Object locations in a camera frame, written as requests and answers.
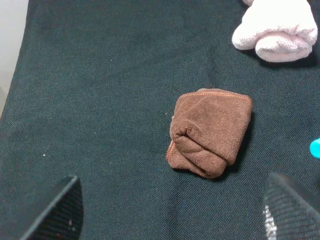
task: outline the teal plastic object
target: teal plastic object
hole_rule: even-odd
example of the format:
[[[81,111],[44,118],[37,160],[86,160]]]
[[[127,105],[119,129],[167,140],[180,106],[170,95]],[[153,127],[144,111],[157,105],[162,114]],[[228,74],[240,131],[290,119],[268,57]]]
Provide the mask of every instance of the teal plastic object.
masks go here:
[[[310,153],[317,159],[320,159],[320,138],[310,144]]]

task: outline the rolled pink towel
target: rolled pink towel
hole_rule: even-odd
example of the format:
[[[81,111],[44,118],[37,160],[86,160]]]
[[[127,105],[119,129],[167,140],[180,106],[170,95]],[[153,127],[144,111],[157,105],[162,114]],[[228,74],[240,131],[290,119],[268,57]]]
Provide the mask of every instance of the rolled pink towel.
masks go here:
[[[233,45],[255,49],[267,62],[291,62],[307,57],[318,27],[307,0],[243,0],[248,8],[234,31]]]

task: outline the black mesh object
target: black mesh object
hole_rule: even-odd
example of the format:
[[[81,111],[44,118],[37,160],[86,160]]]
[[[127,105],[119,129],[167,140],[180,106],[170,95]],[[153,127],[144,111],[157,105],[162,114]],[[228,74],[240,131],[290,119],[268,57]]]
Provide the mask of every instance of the black mesh object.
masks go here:
[[[320,239],[320,200],[281,173],[268,177],[263,217],[268,240]]]
[[[66,177],[38,202],[0,226],[0,239],[78,240],[83,218],[80,179]]]

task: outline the dark fabric surface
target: dark fabric surface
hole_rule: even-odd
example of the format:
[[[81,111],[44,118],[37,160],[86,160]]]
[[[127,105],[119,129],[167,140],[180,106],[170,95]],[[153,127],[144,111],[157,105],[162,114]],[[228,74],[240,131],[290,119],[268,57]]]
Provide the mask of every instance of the dark fabric surface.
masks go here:
[[[320,45],[268,64],[231,43],[238,0],[30,0],[0,122],[0,223],[67,175],[82,180],[82,240],[265,239],[270,172],[319,195]],[[320,2],[312,2],[320,23]],[[234,166],[216,180],[165,160],[178,97],[249,95]]]

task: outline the brown towel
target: brown towel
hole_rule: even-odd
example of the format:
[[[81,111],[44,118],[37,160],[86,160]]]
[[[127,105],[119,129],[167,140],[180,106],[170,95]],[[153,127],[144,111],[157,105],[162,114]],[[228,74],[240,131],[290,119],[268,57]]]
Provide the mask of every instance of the brown towel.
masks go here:
[[[166,159],[174,169],[213,179],[232,165],[251,118],[246,95],[200,89],[179,97],[170,126]]]

